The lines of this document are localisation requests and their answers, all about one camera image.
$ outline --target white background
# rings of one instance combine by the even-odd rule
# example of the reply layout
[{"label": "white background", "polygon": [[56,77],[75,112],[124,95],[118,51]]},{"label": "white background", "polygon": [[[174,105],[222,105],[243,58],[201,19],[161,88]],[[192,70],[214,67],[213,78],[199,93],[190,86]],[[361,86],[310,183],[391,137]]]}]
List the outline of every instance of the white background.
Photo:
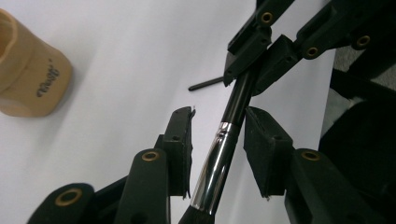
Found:
[{"label": "white background", "polygon": [[[296,32],[325,1],[298,0],[273,26],[273,40]],[[228,42],[255,1],[0,0],[74,67],[57,109],[37,119],[0,114],[0,223],[25,223],[55,189],[76,182],[99,190],[128,175],[134,155],[154,146],[172,112],[194,106],[191,191],[232,87],[190,85],[222,75]],[[333,51],[302,60],[252,105],[269,111],[294,140],[316,149]],[[261,198],[242,149],[243,134],[217,223],[289,223],[283,197]],[[172,223],[190,200],[172,199]]]}]

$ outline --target brass insert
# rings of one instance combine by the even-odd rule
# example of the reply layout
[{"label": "brass insert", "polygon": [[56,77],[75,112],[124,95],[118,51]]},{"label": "brass insert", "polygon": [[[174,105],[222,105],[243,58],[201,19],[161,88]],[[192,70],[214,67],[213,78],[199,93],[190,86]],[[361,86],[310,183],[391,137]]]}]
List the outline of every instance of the brass insert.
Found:
[{"label": "brass insert", "polygon": [[309,161],[320,161],[320,156],[315,151],[304,151],[301,156]]},{"label": "brass insert", "polygon": [[81,196],[81,189],[69,189],[56,198],[55,204],[60,207],[68,206],[77,202],[81,198]]},{"label": "brass insert", "polygon": [[272,21],[273,18],[273,14],[271,12],[264,12],[262,14],[262,22],[264,23],[270,23]]},{"label": "brass insert", "polygon": [[306,51],[306,54],[307,54],[309,57],[314,57],[315,55],[317,55],[317,53],[318,53],[318,49],[317,49],[317,48],[310,48],[310,49],[308,49],[308,50]]},{"label": "brass insert", "polygon": [[363,47],[366,47],[370,43],[370,40],[371,40],[370,36],[364,35],[358,39],[356,44],[358,45],[358,47],[363,48]]},{"label": "brass insert", "polygon": [[142,159],[143,161],[156,161],[160,158],[160,154],[155,151],[146,152],[143,154]]}]

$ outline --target cork container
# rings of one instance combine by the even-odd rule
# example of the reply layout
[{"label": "cork container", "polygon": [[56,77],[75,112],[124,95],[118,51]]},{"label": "cork container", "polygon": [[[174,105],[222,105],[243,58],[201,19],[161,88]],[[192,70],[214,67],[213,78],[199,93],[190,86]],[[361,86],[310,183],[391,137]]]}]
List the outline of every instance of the cork container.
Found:
[{"label": "cork container", "polygon": [[64,96],[72,67],[57,49],[0,8],[0,111],[43,117]]}]

